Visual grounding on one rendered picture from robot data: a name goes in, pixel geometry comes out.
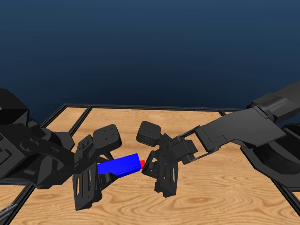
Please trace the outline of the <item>blue hollow socket block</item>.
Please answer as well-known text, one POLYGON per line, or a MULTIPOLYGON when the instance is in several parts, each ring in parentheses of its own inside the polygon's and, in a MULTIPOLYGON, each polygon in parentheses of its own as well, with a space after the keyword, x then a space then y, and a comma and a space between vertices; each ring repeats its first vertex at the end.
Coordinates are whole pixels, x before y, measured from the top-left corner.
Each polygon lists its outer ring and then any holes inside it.
POLYGON ((119 178, 138 172, 141 168, 141 162, 137 153, 97 165, 98 174, 112 173, 119 178))

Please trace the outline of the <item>grey metal strut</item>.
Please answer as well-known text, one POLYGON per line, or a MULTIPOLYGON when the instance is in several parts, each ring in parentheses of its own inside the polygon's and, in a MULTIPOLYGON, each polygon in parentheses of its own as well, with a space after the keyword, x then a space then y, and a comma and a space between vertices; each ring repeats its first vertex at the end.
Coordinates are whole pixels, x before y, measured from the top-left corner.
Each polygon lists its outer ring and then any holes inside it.
POLYGON ((18 204, 16 203, 12 203, 9 206, 5 207, 4 209, 0 210, 0 220, 10 215, 11 212, 17 207, 17 205, 18 204))

